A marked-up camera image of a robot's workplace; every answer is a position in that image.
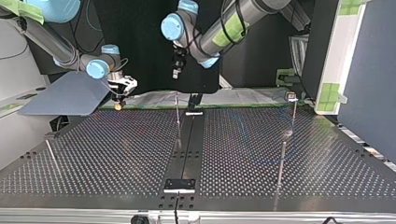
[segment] perforated metal table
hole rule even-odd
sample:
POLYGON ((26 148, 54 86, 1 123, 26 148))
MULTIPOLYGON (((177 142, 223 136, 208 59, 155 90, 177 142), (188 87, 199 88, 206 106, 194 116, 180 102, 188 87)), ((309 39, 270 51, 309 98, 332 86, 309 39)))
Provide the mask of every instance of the perforated metal table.
POLYGON ((0 172, 0 207, 396 213, 396 174, 306 107, 99 110, 0 172), (282 185, 280 150, 286 142, 282 185), (195 193, 163 193, 167 179, 195 193))

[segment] white wall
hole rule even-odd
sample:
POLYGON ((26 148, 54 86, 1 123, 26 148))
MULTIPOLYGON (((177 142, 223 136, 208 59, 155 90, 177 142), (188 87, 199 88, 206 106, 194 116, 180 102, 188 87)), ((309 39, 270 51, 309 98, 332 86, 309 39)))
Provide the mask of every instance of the white wall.
MULTIPOLYGON (((1 60, 22 52, 25 47, 25 37, 0 20, 0 107, 15 102, 15 96, 21 93, 45 86, 29 49, 15 58, 1 60)), ((44 134, 50 132, 51 119, 21 116, 16 112, 0 117, 0 170, 43 142, 44 134)))
MULTIPOLYGON (((0 20, 0 59, 18 54, 26 47, 24 35, 0 20)), ((0 101, 45 86, 30 49, 22 55, 0 60, 0 101)))

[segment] metal bracket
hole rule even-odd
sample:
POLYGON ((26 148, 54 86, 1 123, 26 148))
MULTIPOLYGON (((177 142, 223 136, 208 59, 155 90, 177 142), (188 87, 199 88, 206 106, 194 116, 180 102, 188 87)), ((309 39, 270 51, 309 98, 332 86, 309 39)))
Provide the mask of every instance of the metal bracket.
POLYGON ((164 193, 195 193, 195 180, 194 179, 167 179, 164 193))
POLYGON ((341 104, 346 104, 347 103, 347 97, 343 94, 338 94, 338 103, 341 104))
POLYGON ((202 97, 203 95, 201 93, 191 95, 186 116, 201 116, 204 114, 204 112, 195 108, 201 103, 202 97))

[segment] black backdrop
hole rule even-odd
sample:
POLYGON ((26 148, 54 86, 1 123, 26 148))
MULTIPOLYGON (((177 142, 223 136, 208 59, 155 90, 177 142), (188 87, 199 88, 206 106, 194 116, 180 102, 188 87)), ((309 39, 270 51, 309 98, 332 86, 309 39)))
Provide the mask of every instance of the black backdrop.
MULTIPOLYGON (((221 1, 196 0, 203 31, 219 17, 221 1)), ((154 90, 213 93, 219 89, 219 63, 204 69, 189 56, 178 80, 172 79, 172 43, 160 29, 161 21, 177 10, 177 0, 95 0, 105 41, 120 47, 129 63, 123 69, 139 82, 134 94, 154 90)))

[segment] black enclosure panel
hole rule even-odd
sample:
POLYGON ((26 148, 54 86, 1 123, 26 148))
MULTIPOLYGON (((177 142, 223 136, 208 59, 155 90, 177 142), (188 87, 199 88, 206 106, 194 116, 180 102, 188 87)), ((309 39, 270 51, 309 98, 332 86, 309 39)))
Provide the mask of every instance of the black enclosure panel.
POLYGON ((367 4, 338 119, 396 162, 396 1, 367 4))

